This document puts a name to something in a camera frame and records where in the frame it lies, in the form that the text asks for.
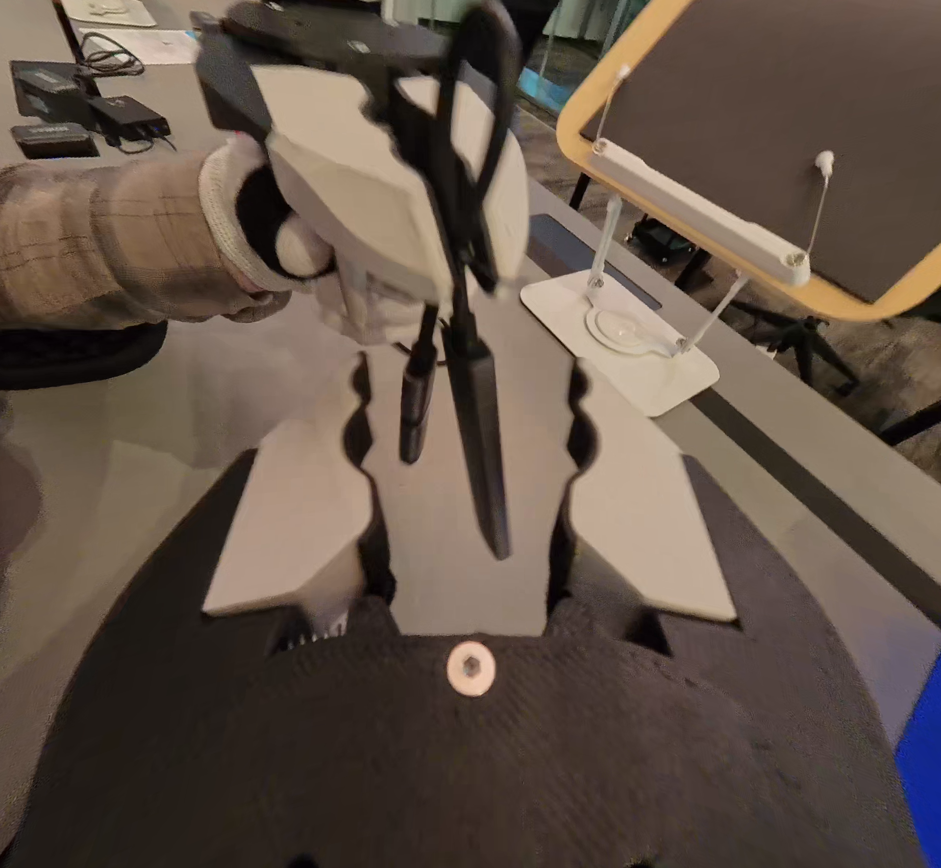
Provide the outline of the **person's left hand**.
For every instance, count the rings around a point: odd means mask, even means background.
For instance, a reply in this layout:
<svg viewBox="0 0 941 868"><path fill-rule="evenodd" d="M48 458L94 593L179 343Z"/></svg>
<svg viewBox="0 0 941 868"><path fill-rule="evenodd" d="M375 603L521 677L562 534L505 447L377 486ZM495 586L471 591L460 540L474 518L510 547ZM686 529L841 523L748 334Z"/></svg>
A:
<svg viewBox="0 0 941 868"><path fill-rule="evenodd" d="M260 304L310 294L322 321L361 345L405 342L420 332L424 305L354 264L296 213L247 135L230 136L206 157L198 200L223 262Z"/></svg>

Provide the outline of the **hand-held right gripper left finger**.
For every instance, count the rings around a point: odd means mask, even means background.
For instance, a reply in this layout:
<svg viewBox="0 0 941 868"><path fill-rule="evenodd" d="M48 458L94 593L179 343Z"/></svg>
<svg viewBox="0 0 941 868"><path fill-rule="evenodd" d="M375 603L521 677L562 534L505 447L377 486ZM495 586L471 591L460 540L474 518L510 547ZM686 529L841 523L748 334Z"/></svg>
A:
<svg viewBox="0 0 941 868"><path fill-rule="evenodd" d="M300 417L261 442L202 605L211 617L294 607L337 631L362 596L392 603L391 546L374 478L370 368L349 359Z"/></svg>

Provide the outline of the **person's left forearm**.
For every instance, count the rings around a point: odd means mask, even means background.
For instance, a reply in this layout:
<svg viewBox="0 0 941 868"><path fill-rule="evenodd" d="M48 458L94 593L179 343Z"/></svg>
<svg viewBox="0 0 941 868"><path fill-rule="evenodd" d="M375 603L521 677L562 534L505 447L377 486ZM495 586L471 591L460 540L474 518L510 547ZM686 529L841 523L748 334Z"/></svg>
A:
<svg viewBox="0 0 941 868"><path fill-rule="evenodd" d="M250 323L284 310L291 296L260 304L219 254L198 200L210 153L2 168L2 329Z"/></svg>

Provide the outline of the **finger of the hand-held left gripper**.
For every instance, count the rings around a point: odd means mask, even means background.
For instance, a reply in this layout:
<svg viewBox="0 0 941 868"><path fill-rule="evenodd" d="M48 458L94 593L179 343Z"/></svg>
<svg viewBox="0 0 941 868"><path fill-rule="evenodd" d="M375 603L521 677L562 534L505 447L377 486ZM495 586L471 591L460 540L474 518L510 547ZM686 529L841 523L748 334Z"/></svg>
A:
<svg viewBox="0 0 941 868"><path fill-rule="evenodd" d="M470 179L484 181L484 163L492 126L496 122L494 86L480 96L464 81L454 91L452 132L448 137L457 160L465 164ZM397 229L397 290L410 297L450 297L451 281L445 262L443 204L433 212L430 176L422 176L416 164L401 164L398 192L402 222ZM528 230L528 176L519 142L506 133L495 172L485 193L482 220L487 229L496 265L497 284L508 283L520 272Z"/></svg>
<svg viewBox="0 0 941 868"><path fill-rule="evenodd" d="M265 140L279 191L340 261L425 303L449 303L453 278L423 178L365 110L355 77L253 66L271 120Z"/></svg>

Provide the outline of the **white paper sheet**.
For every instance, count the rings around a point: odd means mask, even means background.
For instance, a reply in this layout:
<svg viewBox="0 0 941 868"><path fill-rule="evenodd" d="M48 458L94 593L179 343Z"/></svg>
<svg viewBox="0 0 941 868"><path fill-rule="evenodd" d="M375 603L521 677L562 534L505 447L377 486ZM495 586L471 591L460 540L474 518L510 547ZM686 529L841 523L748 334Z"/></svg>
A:
<svg viewBox="0 0 941 868"><path fill-rule="evenodd" d="M192 64L199 45L188 30L80 27L78 39L88 63L144 67Z"/></svg>

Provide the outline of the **blue plastic bin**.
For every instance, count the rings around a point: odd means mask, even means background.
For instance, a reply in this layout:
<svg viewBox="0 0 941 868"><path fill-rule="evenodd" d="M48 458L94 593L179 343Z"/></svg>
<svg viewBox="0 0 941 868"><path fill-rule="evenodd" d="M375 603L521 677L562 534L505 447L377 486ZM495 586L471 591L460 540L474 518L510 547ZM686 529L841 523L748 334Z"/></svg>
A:
<svg viewBox="0 0 941 868"><path fill-rule="evenodd" d="M940 866L940 657L928 675L895 753L916 837L930 867Z"/></svg>

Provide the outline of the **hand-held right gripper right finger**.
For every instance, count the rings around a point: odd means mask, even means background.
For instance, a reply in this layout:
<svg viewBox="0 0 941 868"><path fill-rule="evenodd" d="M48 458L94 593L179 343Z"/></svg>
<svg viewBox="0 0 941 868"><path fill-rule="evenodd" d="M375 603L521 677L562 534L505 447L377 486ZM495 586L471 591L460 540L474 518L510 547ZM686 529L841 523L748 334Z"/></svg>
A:
<svg viewBox="0 0 941 868"><path fill-rule="evenodd" d="M734 623L686 457L584 359L571 368L575 465L549 542L547 610L591 592L641 612Z"/></svg>

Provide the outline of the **black desk stand pole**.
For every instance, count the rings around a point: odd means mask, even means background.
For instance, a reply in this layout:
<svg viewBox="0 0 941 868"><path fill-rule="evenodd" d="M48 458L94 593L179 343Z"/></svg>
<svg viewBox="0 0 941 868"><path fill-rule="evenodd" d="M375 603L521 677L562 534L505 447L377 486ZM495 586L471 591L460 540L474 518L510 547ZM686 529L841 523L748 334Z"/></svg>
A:
<svg viewBox="0 0 941 868"><path fill-rule="evenodd" d="M68 17L62 1L50 0L50 2L53 6L53 12L60 30L72 55L76 69L75 79L78 86L88 98L100 97L100 89L97 85L97 81L86 63L86 56L83 53L79 39L77 39L73 22Z"/></svg>

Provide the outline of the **grey usb hub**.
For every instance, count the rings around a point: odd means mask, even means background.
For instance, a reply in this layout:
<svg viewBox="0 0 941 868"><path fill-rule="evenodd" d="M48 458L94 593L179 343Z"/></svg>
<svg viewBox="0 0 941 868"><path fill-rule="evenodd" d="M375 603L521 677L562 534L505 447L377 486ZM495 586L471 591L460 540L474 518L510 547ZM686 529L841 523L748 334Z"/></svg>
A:
<svg viewBox="0 0 941 868"><path fill-rule="evenodd" d="M455 322L442 331L453 406L477 524L497 560L511 556L495 360L488 345Z"/></svg>

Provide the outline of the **clear acrylic rod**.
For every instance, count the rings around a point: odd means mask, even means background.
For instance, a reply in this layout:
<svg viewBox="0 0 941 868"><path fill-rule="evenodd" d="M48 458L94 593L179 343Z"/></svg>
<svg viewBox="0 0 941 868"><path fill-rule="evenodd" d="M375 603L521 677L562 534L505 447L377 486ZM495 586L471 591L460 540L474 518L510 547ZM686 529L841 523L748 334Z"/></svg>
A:
<svg viewBox="0 0 941 868"><path fill-rule="evenodd" d="M623 199L617 193L612 193L607 200L606 216L601 232L601 237L594 252L594 260L587 279L587 289L589 295L599 290L604 285L605 267L607 256L612 241L615 238L620 219Z"/></svg>
<svg viewBox="0 0 941 868"><path fill-rule="evenodd" d="M723 298L710 312L708 317L700 324L694 333L691 333L688 337L685 337L682 342L679 341L677 343L676 354L678 356L685 355L694 348L698 347L705 334L710 330L712 325L714 325L714 323L720 319L724 310L726 310L732 304L738 294L748 285L750 279L751 277L747 274L742 272L737 273L734 282L729 287Z"/></svg>

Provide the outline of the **white bracket bar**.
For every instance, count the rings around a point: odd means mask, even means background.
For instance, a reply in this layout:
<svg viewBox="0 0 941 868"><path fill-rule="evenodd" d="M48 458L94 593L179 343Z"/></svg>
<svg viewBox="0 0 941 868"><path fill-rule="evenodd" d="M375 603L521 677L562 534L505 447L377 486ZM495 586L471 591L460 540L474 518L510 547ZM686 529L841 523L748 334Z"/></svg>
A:
<svg viewBox="0 0 941 868"><path fill-rule="evenodd" d="M790 241L721 208L606 138L593 144L592 156L600 172L625 193L641 195L666 216L719 244L760 273L790 287L809 282L809 257Z"/></svg>

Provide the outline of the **small black battery pack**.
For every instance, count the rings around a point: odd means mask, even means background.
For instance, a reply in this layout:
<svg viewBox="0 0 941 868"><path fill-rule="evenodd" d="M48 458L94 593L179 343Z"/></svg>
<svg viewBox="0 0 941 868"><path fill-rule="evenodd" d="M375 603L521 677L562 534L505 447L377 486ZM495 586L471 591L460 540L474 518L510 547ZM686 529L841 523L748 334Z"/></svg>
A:
<svg viewBox="0 0 941 868"><path fill-rule="evenodd" d="M93 134L74 122L22 124L11 127L9 132L29 160L100 156Z"/></svg>

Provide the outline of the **black power adapter box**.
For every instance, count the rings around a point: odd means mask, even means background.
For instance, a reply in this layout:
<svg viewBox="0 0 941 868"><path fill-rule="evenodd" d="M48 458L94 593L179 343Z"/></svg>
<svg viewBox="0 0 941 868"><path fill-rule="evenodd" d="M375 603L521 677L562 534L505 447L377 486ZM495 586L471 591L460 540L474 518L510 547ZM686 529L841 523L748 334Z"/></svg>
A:
<svg viewBox="0 0 941 868"><path fill-rule="evenodd" d="M66 72L74 66L63 63L9 63L17 108L21 116L48 124L77 124L96 132L97 122L86 91Z"/></svg>

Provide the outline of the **wooden board with black panel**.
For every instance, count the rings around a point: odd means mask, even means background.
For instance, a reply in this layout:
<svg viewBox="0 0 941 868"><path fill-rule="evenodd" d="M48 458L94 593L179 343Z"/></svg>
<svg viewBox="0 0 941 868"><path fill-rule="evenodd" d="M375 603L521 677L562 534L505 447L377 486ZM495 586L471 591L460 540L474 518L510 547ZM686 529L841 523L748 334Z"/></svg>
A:
<svg viewBox="0 0 941 868"><path fill-rule="evenodd" d="M594 137L805 250L751 268L604 176ZM562 154L806 312L908 313L939 290L939 0L650 0L565 104Z"/></svg>

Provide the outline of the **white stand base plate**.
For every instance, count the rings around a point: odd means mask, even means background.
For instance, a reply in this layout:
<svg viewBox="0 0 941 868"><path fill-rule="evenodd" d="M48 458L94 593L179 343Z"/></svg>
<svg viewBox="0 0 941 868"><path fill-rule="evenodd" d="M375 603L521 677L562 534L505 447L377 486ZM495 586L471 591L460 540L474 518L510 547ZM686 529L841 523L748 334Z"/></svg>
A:
<svg viewBox="0 0 941 868"><path fill-rule="evenodd" d="M683 348L683 335L640 289L605 274L589 285L590 271L528 284L524 307L568 350L590 365L637 411L665 415L714 386L720 372L699 347Z"/></svg>

